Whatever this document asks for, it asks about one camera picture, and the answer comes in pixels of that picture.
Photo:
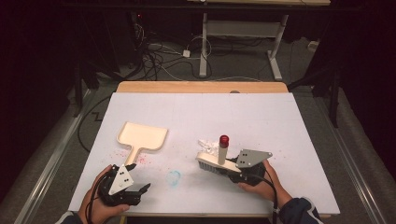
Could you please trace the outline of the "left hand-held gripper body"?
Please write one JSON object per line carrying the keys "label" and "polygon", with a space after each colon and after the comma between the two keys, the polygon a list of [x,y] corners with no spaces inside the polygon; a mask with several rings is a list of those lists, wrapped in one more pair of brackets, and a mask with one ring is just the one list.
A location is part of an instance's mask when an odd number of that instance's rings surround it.
{"label": "left hand-held gripper body", "polygon": [[130,171],[126,170],[124,164],[121,167],[113,165],[100,182],[98,195],[107,206],[138,205],[141,200],[138,191],[127,191],[133,183]]}

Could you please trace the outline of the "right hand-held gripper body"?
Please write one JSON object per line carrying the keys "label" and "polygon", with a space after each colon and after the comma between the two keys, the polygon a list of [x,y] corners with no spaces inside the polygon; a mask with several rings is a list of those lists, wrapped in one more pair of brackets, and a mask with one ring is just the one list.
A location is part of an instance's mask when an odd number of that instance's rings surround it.
{"label": "right hand-held gripper body", "polygon": [[236,164],[236,167],[241,170],[240,176],[242,181],[239,183],[246,183],[250,186],[256,186],[262,182],[266,172],[262,162],[264,160],[268,160],[272,156],[272,152],[242,149],[237,156],[239,160]]}

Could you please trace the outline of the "wooden brush with red tip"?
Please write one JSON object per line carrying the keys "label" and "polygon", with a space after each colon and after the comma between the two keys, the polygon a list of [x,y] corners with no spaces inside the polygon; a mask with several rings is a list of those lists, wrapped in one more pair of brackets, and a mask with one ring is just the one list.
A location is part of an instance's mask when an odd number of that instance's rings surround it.
{"label": "wooden brush with red tip", "polygon": [[198,152],[196,160],[199,167],[205,171],[217,175],[240,175],[241,170],[236,167],[236,163],[226,159],[229,146],[229,137],[221,135],[219,137],[218,154],[209,152]]}

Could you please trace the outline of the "pile of white paper scraps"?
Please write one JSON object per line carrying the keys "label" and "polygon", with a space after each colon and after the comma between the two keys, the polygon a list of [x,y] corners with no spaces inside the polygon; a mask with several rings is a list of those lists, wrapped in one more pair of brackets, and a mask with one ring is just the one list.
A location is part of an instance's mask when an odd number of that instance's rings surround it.
{"label": "pile of white paper scraps", "polygon": [[212,142],[212,141],[208,141],[208,140],[199,139],[198,145],[201,147],[202,152],[208,153],[213,156],[219,155],[219,143],[218,142]]}

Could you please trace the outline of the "cream plastic dustpan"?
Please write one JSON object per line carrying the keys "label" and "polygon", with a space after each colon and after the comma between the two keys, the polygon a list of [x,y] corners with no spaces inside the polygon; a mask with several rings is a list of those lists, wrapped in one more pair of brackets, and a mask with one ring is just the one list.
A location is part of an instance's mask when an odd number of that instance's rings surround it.
{"label": "cream plastic dustpan", "polygon": [[117,136],[120,144],[131,148],[125,164],[136,162],[141,150],[158,151],[163,146],[167,133],[165,128],[125,122]]}

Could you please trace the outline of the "person's right hand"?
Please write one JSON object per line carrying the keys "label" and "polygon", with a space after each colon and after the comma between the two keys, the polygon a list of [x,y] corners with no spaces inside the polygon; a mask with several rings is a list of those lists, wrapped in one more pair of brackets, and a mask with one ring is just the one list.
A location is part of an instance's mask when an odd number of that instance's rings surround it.
{"label": "person's right hand", "polygon": [[256,186],[238,183],[237,186],[246,192],[256,193],[265,200],[277,203],[277,207],[280,209],[285,203],[292,199],[292,197],[281,185],[277,173],[269,161],[264,160],[262,163],[266,169],[263,178],[267,180],[267,182],[262,181]]}

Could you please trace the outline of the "person's left hand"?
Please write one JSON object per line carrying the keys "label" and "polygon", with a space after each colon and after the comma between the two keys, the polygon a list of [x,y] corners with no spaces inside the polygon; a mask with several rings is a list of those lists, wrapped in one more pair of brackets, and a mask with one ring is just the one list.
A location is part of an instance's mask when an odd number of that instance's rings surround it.
{"label": "person's left hand", "polygon": [[117,206],[106,206],[100,199],[97,199],[96,186],[103,175],[111,170],[108,165],[93,181],[92,186],[86,192],[81,206],[78,209],[78,215],[83,224],[104,224],[109,218],[118,216],[129,210],[128,204]]}

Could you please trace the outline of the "white board table cover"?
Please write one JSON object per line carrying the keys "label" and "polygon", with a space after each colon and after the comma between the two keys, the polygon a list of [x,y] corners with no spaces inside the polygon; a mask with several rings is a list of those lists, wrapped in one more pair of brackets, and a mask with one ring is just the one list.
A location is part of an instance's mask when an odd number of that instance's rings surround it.
{"label": "white board table cover", "polygon": [[265,217],[272,203],[200,168],[199,141],[230,138],[229,157],[242,149],[272,153],[270,164],[294,197],[309,198],[321,215],[340,210],[290,93],[115,93],[69,205],[76,211],[95,177],[122,164],[117,136],[127,121],[167,129],[158,151],[143,151],[132,170],[134,188],[148,185],[134,216]]}

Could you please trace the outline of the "wooden table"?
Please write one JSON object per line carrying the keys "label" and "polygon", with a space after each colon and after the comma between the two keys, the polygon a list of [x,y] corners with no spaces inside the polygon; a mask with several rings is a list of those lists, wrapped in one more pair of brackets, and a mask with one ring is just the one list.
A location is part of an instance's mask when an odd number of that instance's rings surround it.
{"label": "wooden table", "polygon": [[254,99],[262,102],[286,93],[283,83],[208,81],[123,81],[118,110],[132,123],[168,130],[163,146],[149,152],[139,172],[153,179],[148,200],[136,212],[143,217],[244,217],[249,203],[226,177],[198,167],[197,141],[231,137],[231,153],[252,144],[257,130]]}

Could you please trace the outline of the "black metal stand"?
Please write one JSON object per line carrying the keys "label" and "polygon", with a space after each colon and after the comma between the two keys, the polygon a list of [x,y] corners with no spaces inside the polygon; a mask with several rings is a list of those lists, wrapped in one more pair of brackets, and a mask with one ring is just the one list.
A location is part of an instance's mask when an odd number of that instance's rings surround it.
{"label": "black metal stand", "polygon": [[328,63],[319,70],[291,82],[287,89],[292,91],[300,86],[312,86],[312,94],[314,97],[329,97],[328,116],[332,126],[338,127],[337,123],[337,108],[338,108],[338,93],[340,85],[340,68],[333,63]]}
{"label": "black metal stand", "polygon": [[82,82],[89,90],[97,90],[99,88],[99,81],[96,77],[96,72],[91,63],[78,62],[74,68],[74,80],[75,80],[75,112],[74,117],[76,118],[83,107],[83,92]]}

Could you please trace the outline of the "white-framed desk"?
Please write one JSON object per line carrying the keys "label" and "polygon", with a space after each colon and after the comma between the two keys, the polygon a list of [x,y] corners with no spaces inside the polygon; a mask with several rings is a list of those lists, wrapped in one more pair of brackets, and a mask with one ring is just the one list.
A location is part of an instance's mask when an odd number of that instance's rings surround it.
{"label": "white-framed desk", "polygon": [[[200,7],[327,7],[331,0],[189,0],[199,3]],[[209,19],[208,13],[203,13],[202,20],[202,39],[200,53],[199,77],[207,77],[209,71],[208,56],[212,50],[208,38],[210,36],[236,36],[236,37],[258,37],[273,38],[274,46],[266,52],[267,60],[272,69],[272,74],[276,81],[282,80],[276,54],[287,26],[289,15],[283,13],[279,21],[247,21],[246,19]]]}

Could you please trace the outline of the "grey metal floor rail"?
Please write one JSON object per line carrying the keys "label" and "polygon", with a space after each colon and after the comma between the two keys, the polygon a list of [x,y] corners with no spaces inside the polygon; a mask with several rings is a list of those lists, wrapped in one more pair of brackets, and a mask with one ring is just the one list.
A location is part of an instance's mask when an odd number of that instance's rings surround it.
{"label": "grey metal floor rail", "polygon": [[320,110],[320,113],[325,118],[327,125],[329,126],[333,137],[337,142],[337,150],[340,154],[341,161],[346,167],[346,171],[354,185],[355,191],[358,193],[362,205],[364,206],[367,215],[371,219],[373,224],[387,224],[378,204],[375,200],[374,194],[369,188],[367,182],[364,180],[356,162],[354,161],[349,148],[339,130],[332,124],[332,121],[328,115],[328,109],[325,103],[316,98],[315,102]]}
{"label": "grey metal floor rail", "polygon": [[64,155],[67,151],[68,143],[73,136],[74,132],[78,128],[78,125],[82,121],[84,113],[87,111],[88,106],[92,102],[96,91],[86,90],[82,103],[83,106],[77,113],[75,117],[73,117],[71,123],[68,126],[67,131],[64,133],[64,136],[61,138],[60,142],[57,144],[54,149],[52,155],[49,158],[43,172],[40,177],[37,179],[35,186],[32,189],[32,192],[28,196],[24,206],[22,207],[20,213],[16,217],[14,224],[31,224],[32,220],[36,214],[37,209],[42,203],[50,184],[53,178],[56,176],[56,173],[64,159]]}

